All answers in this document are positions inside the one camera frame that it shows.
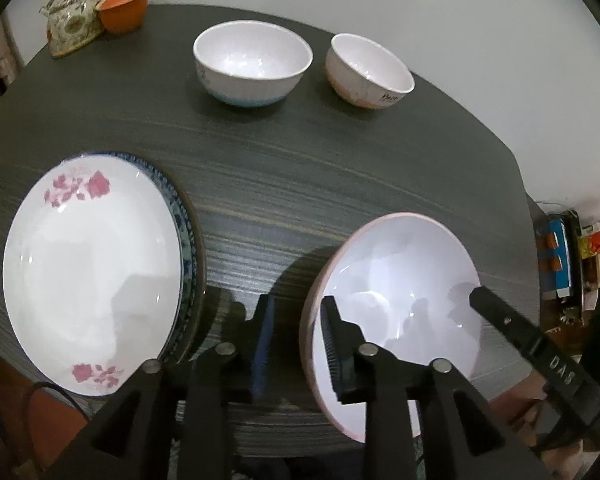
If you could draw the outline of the blue floral plate with brown rim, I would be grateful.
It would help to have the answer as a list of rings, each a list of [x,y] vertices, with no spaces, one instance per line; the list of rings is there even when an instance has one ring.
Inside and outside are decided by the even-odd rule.
[[[159,359],[166,364],[186,361],[194,353],[207,290],[206,251],[193,203],[168,174],[149,160],[125,152],[105,152],[105,155],[130,162],[146,174],[154,182],[170,210],[180,241],[181,293],[175,321]]]

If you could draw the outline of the large pink bowl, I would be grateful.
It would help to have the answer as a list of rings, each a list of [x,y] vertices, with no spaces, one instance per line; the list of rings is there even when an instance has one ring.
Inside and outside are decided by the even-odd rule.
[[[327,419],[348,438],[364,440],[364,406],[342,405],[332,390],[320,322],[323,297],[334,297],[345,321],[398,359],[427,365],[445,358],[470,377],[482,318],[469,295],[479,284],[460,240],[422,214],[386,214],[351,235],[314,280],[300,322],[302,367]]]

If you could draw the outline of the white plate with pink roses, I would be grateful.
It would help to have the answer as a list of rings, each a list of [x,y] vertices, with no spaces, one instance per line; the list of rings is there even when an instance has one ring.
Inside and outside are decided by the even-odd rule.
[[[65,160],[27,192],[5,243],[3,294],[22,350],[69,392],[116,392],[166,350],[184,255],[148,169],[113,154]]]

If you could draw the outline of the white rabbit bowl pink base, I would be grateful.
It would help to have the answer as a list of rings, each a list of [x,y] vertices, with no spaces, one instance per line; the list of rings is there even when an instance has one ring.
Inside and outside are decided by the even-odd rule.
[[[341,99],[366,110],[384,110],[415,89],[406,65],[381,44],[343,32],[330,40],[326,77]]]

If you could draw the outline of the white bowl with blue base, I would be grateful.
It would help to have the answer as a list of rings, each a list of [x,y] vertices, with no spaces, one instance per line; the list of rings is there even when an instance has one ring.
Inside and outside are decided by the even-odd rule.
[[[313,51],[301,36],[260,21],[211,26],[198,35],[192,51],[204,90],[239,107],[285,99],[313,62]]]

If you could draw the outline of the blue cardboard box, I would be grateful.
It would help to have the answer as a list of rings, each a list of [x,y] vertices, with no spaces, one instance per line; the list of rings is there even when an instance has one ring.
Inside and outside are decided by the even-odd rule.
[[[546,300],[562,299],[571,294],[572,277],[566,228],[562,219],[547,222],[536,237],[540,287]]]

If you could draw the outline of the red yellow packages clutter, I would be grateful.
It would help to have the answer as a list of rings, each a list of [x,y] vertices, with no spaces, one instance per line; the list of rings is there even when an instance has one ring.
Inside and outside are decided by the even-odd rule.
[[[583,230],[578,247],[585,283],[600,286],[600,222]]]

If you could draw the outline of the orange lidded tea cup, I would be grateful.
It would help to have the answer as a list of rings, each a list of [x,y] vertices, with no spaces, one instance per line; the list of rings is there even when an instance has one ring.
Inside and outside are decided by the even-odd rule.
[[[142,26],[148,0],[102,0],[96,11],[102,26],[111,35],[124,35]]]

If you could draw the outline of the floral ceramic teapot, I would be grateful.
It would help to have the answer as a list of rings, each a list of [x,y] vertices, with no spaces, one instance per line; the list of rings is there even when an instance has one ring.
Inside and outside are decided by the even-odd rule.
[[[48,0],[40,13],[46,17],[47,47],[53,58],[63,58],[95,40],[103,31],[96,6],[102,0]]]

